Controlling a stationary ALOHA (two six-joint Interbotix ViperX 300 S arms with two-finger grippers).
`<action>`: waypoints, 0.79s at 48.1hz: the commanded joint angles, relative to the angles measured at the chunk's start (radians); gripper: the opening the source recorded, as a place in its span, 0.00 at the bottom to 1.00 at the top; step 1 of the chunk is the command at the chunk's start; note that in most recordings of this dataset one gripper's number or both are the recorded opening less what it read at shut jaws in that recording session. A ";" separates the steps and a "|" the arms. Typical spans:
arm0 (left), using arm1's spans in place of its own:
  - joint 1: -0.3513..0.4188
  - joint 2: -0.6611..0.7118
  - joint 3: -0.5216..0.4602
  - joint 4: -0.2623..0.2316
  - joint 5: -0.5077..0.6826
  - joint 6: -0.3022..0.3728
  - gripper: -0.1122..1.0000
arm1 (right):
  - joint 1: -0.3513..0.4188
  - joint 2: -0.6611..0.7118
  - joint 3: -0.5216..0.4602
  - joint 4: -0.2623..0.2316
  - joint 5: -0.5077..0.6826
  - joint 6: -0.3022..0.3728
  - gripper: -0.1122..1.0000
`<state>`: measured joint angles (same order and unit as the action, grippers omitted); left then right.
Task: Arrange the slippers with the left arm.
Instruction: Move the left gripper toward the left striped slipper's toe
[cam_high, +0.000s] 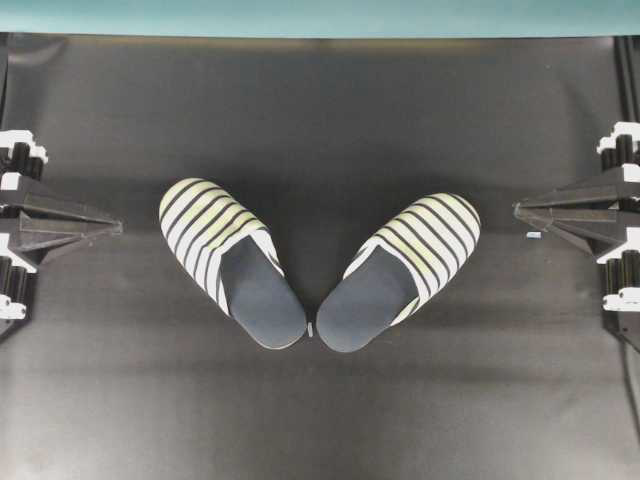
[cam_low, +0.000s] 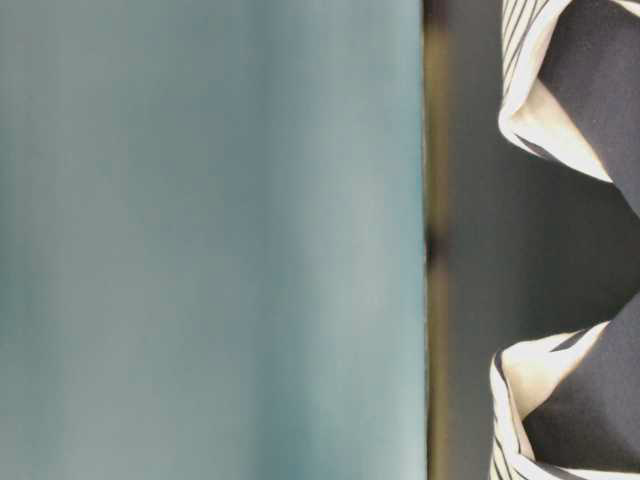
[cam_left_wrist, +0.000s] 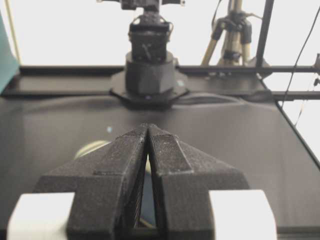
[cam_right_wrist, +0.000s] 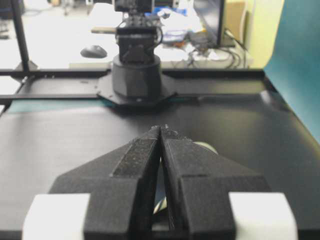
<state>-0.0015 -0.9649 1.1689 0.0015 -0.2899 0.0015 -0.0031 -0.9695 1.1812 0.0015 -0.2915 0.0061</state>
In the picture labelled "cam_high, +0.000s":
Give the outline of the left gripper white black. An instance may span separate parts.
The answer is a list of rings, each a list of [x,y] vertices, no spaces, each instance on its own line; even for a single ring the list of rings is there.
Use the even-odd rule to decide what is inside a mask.
[[[1,131],[1,192],[16,191],[22,177],[40,180],[46,149],[29,130]],[[18,206],[52,219],[11,219],[1,226],[1,319],[24,320],[29,275],[35,267],[96,240],[119,235],[122,222],[86,203],[27,193]]]

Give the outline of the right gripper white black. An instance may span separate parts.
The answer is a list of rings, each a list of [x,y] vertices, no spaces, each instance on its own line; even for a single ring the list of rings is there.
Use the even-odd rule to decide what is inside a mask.
[[[639,125],[618,122],[600,140],[602,169],[595,176],[523,199],[514,216],[553,233],[604,266],[603,308],[612,329],[639,334]],[[578,206],[607,209],[564,209]]]

